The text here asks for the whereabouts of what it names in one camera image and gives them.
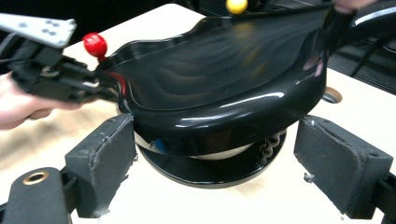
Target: table surface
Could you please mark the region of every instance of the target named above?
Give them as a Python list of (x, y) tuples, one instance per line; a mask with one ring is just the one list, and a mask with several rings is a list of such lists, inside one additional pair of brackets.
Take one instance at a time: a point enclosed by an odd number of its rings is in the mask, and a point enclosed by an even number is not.
[[(102, 32), (108, 52), (137, 39), (163, 39), (189, 31), (204, 16), (177, 5), (165, 5)], [(94, 69), (96, 60), (81, 43), (65, 55)], [(328, 70), (328, 86), (343, 95), (339, 104), (320, 101), (310, 112), (329, 119), (368, 143), (396, 155), (396, 97)], [(117, 115), (114, 104), (95, 101), (78, 111), (54, 111), (48, 118), (26, 121), (0, 132), (0, 203), (7, 201), (12, 182), (40, 167), (64, 167), (64, 154), (106, 119)], [(129, 171), (110, 205), (99, 219), (78, 218), (74, 223), (173, 223), (230, 222), (262, 223), (380, 223), (350, 220), (336, 210), (313, 184), (303, 180), (306, 170), (292, 151), (297, 123), (288, 128), (285, 144), (276, 160), (258, 177), (227, 189), (196, 189), (180, 185), (155, 171), (140, 156)]]

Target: human hand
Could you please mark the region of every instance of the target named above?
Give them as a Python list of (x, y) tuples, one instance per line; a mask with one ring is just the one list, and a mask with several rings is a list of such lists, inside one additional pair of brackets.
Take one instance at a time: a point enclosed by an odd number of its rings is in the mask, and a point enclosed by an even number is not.
[(27, 119), (42, 119), (55, 108), (74, 110), (81, 104), (33, 96), (20, 89), (8, 73), (0, 77), (0, 130), (9, 130)]
[(334, 0), (334, 4), (336, 10), (350, 13), (359, 8), (367, 7), (376, 1), (377, 0)]

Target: black glossy object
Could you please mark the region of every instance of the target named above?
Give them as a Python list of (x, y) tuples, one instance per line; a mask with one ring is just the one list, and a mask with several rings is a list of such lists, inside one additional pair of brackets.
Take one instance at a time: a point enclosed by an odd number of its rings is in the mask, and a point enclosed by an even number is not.
[(119, 106), (134, 115), (139, 146), (221, 153), (285, 130), (320, 100), (328, 43), (352, 19), (331, 9), (319, 29), (325, 9), (205, 18), (183, 35), (128, 43), (97, 69), (122, 77)]

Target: red knob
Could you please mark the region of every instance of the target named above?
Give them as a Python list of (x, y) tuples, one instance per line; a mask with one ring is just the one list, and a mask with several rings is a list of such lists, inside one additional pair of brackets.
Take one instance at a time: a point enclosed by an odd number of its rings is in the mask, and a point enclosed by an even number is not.
[(84, 42), (85, 50), (87, 50), (93, 57), (98, 58), (99, 62), (106, 59), (107, 43), (99, 34), (91, 33), (85, 35), (82, 40)]

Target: yellow ball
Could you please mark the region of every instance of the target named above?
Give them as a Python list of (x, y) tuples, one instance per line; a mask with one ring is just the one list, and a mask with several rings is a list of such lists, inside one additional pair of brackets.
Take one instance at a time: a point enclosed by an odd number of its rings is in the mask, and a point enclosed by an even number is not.
[(248, 0), (227, 0), (225, 6), (230, 13), (241, 14), (248, 8)]

